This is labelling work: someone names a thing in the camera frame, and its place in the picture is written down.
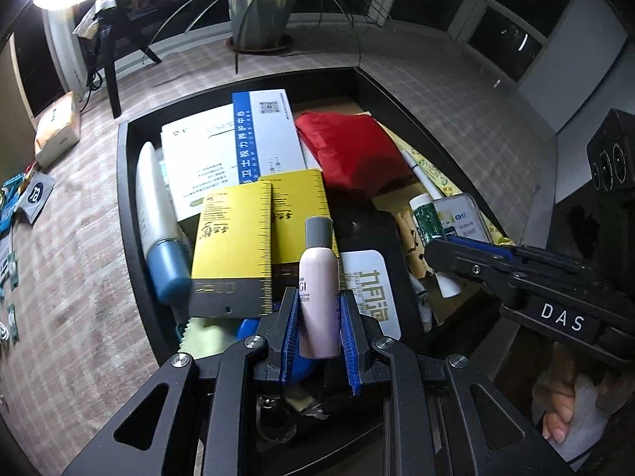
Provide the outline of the person's right hand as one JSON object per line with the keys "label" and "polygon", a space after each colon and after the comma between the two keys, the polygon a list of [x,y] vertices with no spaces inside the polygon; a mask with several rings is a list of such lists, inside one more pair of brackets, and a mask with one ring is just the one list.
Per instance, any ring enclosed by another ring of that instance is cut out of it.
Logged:
{"label": "person's right hand", "polygon": [[578,371],[570,349],[556,343],[551,362],[533,385],[533,420],[562,459],[578,468],[631,393],[627,382],[610,375],[594,384]]}

